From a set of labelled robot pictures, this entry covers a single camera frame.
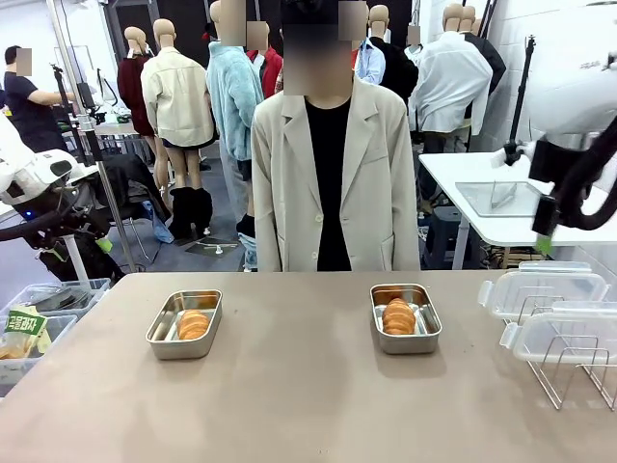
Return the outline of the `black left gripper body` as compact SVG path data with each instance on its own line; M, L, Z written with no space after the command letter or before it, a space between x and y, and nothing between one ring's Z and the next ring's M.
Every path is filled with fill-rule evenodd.
M47 221L28 235L28 244L33 249L51 249L63 241L65 235L74 234L97 240L109 231L109 221L103 212L96 209L89 185L50 187L28 204L28 220L55 212L59 219Z

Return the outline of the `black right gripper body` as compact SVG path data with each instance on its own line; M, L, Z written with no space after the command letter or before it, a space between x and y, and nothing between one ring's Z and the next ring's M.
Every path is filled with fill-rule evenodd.
M558 194L562 183L562 172L559 162L560 151L557 145L546 139L538 140L535 143L529 177L540 182L553 184L550 192L542 194L539 200L540 208L553 212L560 211Z

